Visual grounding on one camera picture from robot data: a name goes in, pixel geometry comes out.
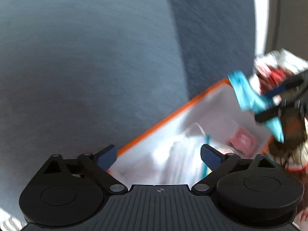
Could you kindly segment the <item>blue tissue packet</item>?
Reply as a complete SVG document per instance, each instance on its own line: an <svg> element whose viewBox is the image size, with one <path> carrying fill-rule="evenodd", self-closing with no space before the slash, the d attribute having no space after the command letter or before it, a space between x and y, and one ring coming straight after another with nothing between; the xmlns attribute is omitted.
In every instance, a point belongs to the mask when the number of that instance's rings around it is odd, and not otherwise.
<svg viewBox="0 0 308 231"><path fill-rule="evenodd" d="M254 114L258 114L274 105L272 100L264 99L253 90L245 74L241 71L230 73L228 79L242 111L250 110ZM284 143L282 124L278 117L265 121L264 125L271 131L277 141Z"/></svg>

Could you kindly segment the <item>cream yellow cloth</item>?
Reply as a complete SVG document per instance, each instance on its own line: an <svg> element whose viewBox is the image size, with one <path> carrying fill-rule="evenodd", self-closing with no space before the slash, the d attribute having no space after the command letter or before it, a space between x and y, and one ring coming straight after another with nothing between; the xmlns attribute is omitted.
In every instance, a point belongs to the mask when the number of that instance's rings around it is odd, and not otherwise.
<svg viewBox="0 0 308 231"><path fill-rule="evenodd" d="M159 169L159 184L192 187L211 173L200 154L202 145L209 141L210 136L205 134L201 125L193 123L155 149L152 156Z"/></svg>

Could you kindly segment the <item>orange cardboard box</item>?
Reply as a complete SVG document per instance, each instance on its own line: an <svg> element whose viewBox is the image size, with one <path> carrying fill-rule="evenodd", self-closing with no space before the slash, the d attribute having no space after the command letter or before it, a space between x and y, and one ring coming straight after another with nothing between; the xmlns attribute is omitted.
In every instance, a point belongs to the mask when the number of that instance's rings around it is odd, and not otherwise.
<svg viewBox="0 0 308 231"><path fill-rule="evenodd" d="M223 79L120 148L110 174L127 187L160 185L159 169L152 156L154 150L193 123L200 124L210 136L209 142L223 153L233 151L227 146L227 140L235 130L238 127L246 129L257 139L255 151L247 158L260 153L271 136L268 129L254 122L250 112L240 109L233 87L229 80Z"/></svg>

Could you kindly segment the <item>pink tissue packet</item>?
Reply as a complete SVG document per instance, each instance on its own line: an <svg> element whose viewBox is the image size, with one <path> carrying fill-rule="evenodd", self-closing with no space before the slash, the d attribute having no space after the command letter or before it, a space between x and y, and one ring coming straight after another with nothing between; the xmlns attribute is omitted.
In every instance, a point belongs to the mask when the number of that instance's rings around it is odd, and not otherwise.
<svg viewBox="0 0 308 231"><path fill-rule="evenodd" d="M257 139L246 129L238 127L227 140L227 144L243 156L249 157L257 147Z"/></svg>

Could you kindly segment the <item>red floral plush blanket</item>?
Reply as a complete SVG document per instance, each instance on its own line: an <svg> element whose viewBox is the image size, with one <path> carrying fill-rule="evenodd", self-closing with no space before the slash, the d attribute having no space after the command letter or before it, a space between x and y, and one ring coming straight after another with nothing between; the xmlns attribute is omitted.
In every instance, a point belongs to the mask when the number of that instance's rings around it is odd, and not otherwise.
<svg viewBox="0 0 308 231"><path fill-rule="evenodd" d="M254 60L253 90L272 106L264 117L280 120L283 142L271 139L264 153L307 186L307 60L281 49Z"/></svg>

